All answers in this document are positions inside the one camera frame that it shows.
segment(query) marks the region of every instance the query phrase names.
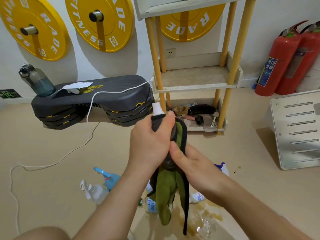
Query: person's right hand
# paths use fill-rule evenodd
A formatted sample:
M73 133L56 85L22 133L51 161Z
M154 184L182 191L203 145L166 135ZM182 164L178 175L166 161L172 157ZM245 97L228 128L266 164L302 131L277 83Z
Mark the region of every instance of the person's right hand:
M189 183L208 200L223 206L222 194L230 178L222 173L205 155L186 144L186 156L174 141L170 143L170 156L186 174Z

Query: floor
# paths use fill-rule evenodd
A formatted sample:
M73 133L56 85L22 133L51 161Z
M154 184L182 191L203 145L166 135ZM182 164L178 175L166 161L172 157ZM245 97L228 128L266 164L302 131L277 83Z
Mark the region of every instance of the floor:
M171 99L213 96L214 90L210 90L172 93ZM274 135L262 120L270 99L255 95L250 88L234 89L225 135L190 133L188 142L211 161L225 162L231 178L310 237L320 239L320 167L279 169ZM86 179L92 184L103 183L94 166L122 174L129 155L130 130L102 122L90 143L60 164L33 172L15 169L13 191L20 202L21 232L55 225L73 236L95 209L80 190L80 182ZM82 145L88 131L85 123L62 131L45 129L34 117L30 104L8 105L0 111L0 131L0 232L1 239L10 240L16 235L16 204L9 194L10 167L15 161L25 165L54 163ZM246 239L233 219L223 209L219 211L223 220L211 228L210 238ZM144 209L137 210L131 229L137 240L186 239L176 220L161 226L157 217Z

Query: wall socket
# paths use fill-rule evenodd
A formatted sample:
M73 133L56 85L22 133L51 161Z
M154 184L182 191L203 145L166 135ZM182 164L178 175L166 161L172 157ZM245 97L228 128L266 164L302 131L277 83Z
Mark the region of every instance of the wall socket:
M165 49L164 56L166 59L168 58L175 58L176 57L176 48L173 49Z

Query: person's left hand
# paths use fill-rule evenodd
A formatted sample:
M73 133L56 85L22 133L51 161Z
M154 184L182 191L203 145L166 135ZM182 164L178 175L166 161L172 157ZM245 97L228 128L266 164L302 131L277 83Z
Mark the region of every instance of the person's left hand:
M162 119L156 132L151 128L151 115L138 121L131 131L127 169L148 172L151 176L169 152L174 124L175 115L172 111Z

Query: power cord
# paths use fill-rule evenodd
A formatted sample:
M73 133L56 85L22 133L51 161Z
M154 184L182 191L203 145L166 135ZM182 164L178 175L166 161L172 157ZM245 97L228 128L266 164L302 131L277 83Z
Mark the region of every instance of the power cord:
M102 92L96 92L92 99L91 99L91 104L90 104L90 108L89 108L89 111L88 111L88 114L87 114L87 117L86 117L86 124L88 126L88 130L89 130L89 137L88 137L88 140L86 143L84 143L83 145L81 146L78 146L77 148L73 149L72 151L68 152L64 157L62 157L59 161L57 161L56 163L53 163L53 164L50 164L50 165L44 165L44 166L26 166L26 165L22 165L20 164L19 162L16 162L16 165L12 166L10 168L10 171L9 171L9 177L10 177L10 188L9 188L9 191L10 191L10 195L14 198L15 202L17 203L17 214L16 214L16 230L17 230L17 233L18 235L20 235L20 225L19 225L19 211L20 211L20 206L19 206L19 201L18 201L18 198L14 195L13 191L12 191L12 185L13 185L13 179L12 179L12 172L15 168L17 167L23 167L24 169L26 168L41 168L41 169L45 169L45 168L49 168L49 167L52 167L54 165L57 165L58 163L60 163L63 159L65 159L70 153L74 152L75 150L87 145L89 143L89 141L91 141L91 139L93 138L93 132L94 130L98 127L98 125L100 124L100 122L94 127L92 133L91 133L91 130L90 130L90 126L89 126L89 123L88 123L88 118L89 118L89 114L91 112L91 108L92 108L92 104L94 103L94 97L99 94L99 93L123 93L123 92L127 92L129 90L132 90L132 89L135 89L135 88L139 88L141 86L143 86L144 84L148 83L150 81L146 81L136 87L133 87L133 88L128 88L126 90L123 90L121 92L107 92L107 91L102 91Z

